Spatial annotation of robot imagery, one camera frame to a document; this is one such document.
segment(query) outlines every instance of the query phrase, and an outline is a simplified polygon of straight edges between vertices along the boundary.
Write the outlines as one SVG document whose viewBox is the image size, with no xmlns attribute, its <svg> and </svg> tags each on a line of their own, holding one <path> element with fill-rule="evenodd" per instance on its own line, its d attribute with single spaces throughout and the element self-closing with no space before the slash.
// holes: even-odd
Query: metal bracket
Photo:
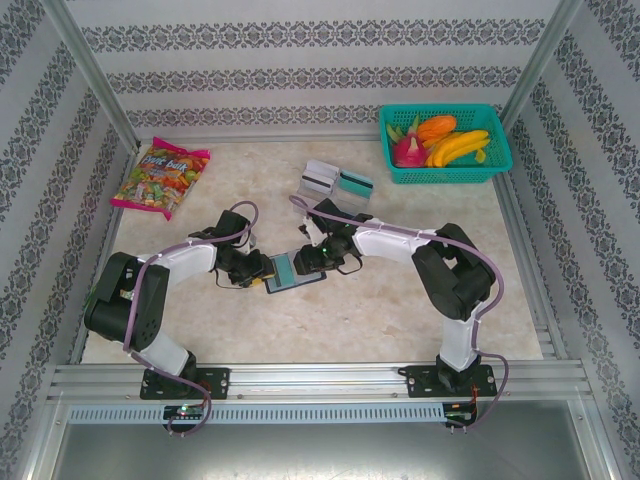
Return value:
<svg viewBox="0 0 640 480">
<path fill-rule="evenodd" d="M 409 365 L 399 368 L 398 374 L 407 379 L 409 398 L 471 397 L 473 385 L 478 389 L 478 397 L 495 397 L 498 393 L 491 365 L 478 365 L 470 380 L 455 393 L 440 382 L 435 365 Z"/>
<path fill-rule="evenodd" d="M 198 368 L 195 383 L 205 387 L 212 400 L 226 400 L 229 391 L 228 368 Z M 177 382 L 166 379 L 147 369 L 140 386 L 142 400 L 201 400 L 202 393 L 195 388 L 182 388 Z"/>
</svg>

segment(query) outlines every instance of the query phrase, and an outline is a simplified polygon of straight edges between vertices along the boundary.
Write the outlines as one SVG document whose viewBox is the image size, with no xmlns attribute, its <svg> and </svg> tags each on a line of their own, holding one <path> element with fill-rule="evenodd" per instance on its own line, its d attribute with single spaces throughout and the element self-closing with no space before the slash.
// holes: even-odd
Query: plastic basket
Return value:
<svg viewBox="0 0 640 480">
<path fill-rule="evenodd" d="M 436 115 L 453 115 L 458 120 L 456 131 L 487 130 L 491 142 L 484 148 L 487 158 L 479 164 L 475 153 L 460 157 L 445 168 L 396 168 L 391 163 L 391 140 L 386 124 L 406 131 L 417 114 L 420 121 Z M 387 166 L 394 183 L 482 183 L 513 166 L 507 137 L 496 111 L 485 104 L 385 105 L 380 109 L 380 137 Z"/>
</svg>

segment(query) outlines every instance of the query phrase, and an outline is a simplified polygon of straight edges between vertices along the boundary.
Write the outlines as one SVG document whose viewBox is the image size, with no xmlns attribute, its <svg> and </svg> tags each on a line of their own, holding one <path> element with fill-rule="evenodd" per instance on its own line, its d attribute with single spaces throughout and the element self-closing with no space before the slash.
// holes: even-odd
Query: patterned wallpaper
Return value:
<svg viewBox="0 0 640 480">
<path fill-rule="evenodd" d="M 137 134 L 148 139 L 375 134 L 385 103 L 505 104 L 557 3 L 68 6 Z"/>
<path fill-rule="evenodd" d="M 638 2 L 580 8 L 511 132 L 511 180 L 623 478 L 640 478 Z"/>
<path fill-rule="evenodd" d="M 128 153 L 34 0 L 0 6 L 0 479 L 67 363 Z"/>
</svg>

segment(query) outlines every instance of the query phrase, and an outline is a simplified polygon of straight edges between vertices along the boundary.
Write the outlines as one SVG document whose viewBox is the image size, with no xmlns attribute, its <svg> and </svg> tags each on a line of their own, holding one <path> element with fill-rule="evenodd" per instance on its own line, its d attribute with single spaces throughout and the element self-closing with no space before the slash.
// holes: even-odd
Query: colorful snack bag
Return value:
<svg viewBox="0 0 640 480">
<path fill-rule="evenodd" d="M 155 137 L 111 205 L 162 212 L 167 220 L 209 162 L 208 150 L 189 152 Z"/>
</svg>

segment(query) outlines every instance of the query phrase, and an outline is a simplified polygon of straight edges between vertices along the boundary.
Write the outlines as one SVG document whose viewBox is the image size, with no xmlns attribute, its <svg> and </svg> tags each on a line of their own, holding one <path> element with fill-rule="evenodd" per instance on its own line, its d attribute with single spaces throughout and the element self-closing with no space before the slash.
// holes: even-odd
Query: banana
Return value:
<svg viewBox="0 0 640 480">
<path fill-rule="evenodd" d="M 460 148 L 450 151 L 444 157 L 443 166 L 446 167 L 450 162 L 453 162 L 456 158 L 462 157 L 467 153 L 475 152 L 476 150 L 480 150 L 481 148 L 486 147 L 489 144 L 490 140 L 485 138 L 484 140 L 479 140 L 473 143 L 466 143 Z"/>
<path fill-rule="evenodd" d="M 441 143 L 436 145 L 435 150 L 431 154 L 434 167 L 444 167 L 446 165 L 445 158 L 452 152 L 461 149 L 465 145 L 479 142 L 486 139 L 489 132 L 486 130 L 474 130 L 472 132 L 463 133 L 462 135 L 445 138 Z"/>
</svg>

